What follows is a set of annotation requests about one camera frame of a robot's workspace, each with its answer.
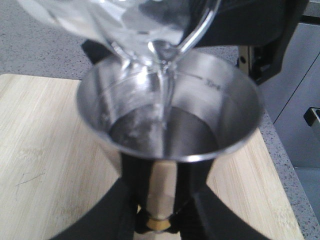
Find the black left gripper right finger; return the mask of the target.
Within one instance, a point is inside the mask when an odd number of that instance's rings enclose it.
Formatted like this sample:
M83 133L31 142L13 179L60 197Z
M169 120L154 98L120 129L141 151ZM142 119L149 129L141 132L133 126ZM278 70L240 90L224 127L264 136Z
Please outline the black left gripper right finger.
M267 240L205 186L179 213L182 240Z

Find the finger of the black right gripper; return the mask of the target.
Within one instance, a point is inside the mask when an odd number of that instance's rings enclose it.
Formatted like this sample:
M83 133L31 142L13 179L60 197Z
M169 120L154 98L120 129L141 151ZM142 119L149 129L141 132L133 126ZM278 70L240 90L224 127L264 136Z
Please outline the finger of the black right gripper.
M103 44L89 39L81 44L81 48L92 64L97 64L113 54Z

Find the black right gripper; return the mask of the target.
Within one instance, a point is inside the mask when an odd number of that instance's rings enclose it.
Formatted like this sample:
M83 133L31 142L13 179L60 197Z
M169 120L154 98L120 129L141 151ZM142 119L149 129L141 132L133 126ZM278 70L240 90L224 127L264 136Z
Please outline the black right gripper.
M307 0L223 0L196 47L240 46L237 66L256 84L282 70Z

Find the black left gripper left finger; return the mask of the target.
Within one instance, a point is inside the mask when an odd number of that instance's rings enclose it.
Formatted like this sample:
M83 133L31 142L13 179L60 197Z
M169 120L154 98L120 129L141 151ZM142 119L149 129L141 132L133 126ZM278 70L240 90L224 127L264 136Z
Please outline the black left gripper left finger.
M132 240L137 204L122 179L83 217L57 234L55 240Z

